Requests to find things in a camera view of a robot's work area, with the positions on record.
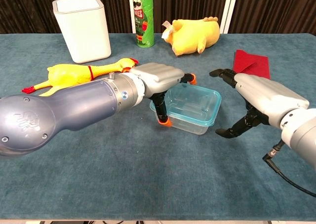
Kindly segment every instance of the red napkin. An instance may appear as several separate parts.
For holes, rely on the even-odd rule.
[[[268,57],[249,54],[244,50],[236,51],[233,70],[236,73],[257,75],[271,79]]]

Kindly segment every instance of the yellow rubber chicken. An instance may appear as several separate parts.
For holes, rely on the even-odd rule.
[[[22,92],[30,94],[41,88],[52,87],[40,94],[40,96],[50,96],[60,89],[90,82],[100,75],[110,72],[128,72],[135,64],[138,64],[138,61],[132,58],[123,58],[116,63],[103,66],[59,64],[47,68],[47,81],[24,88]]]
[[[176,56],[198,52],[214,45],[220,35],[217,17],[208,17],[200,20],[173,20],[172,25],[165,21],[167,29],[162,38],[172,45]]]

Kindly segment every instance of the clear plastic container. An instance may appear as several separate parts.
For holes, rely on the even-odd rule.
[[[214,90],[180,83],[167,91],[165,104],[172,127],[194,134],[204,134],[214,125],[222,101],[221,95]],[[153,102],[150,108],[156,110]]]

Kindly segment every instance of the dark curtain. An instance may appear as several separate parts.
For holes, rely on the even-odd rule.
[[[218,17],[221,23],[225,0],[154,0],[155,32],[161,33],[165,29],[164,21],[174,19],[201,19],[204,17]]]
[[[54,0],[0,0],[0,33],[59,33]],[[132,32],[129,0],[101,0],[110,33]]]
[[[229,33],[316,35],[316,0],[236,0]]]

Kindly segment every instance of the green can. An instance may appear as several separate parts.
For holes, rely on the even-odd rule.
[[[139,47],[154,45],[154,0],[133,0],[136,40]]]

